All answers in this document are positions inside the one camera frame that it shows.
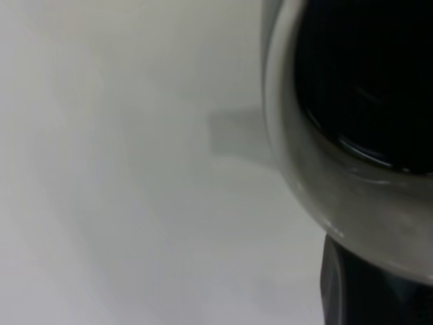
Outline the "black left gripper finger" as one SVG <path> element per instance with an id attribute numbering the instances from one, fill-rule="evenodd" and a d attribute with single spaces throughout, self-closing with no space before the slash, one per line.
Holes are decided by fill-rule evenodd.
<path id="1" fill-rule="evenodd" d="M 432 323 L 432 287 L 386 272 L 326 236 L 320 277 L 324 322 Z"/>

